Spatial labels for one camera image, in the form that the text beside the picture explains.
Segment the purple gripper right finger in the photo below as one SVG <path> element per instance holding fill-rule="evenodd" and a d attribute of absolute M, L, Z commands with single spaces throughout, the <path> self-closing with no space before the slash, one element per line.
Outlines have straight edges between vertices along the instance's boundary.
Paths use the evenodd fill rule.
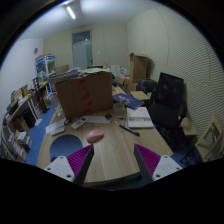
<path fill-rule="evenodd" d="M 138 144 L 134 145 L 134 156 L 138 163 L 141 177 L 146 183 L 160 180 L 182 169 L 170 156 L 160 156 Z"/>

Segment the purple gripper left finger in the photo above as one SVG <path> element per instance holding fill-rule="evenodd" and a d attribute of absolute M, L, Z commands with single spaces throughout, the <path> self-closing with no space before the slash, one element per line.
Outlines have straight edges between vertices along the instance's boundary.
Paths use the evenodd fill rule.
<path fill-rule="evenodd" d="M 94 145 L 90 144 L 69 156 L 57 157 L 45 171 L 82 186 L 93 156 Z"/>

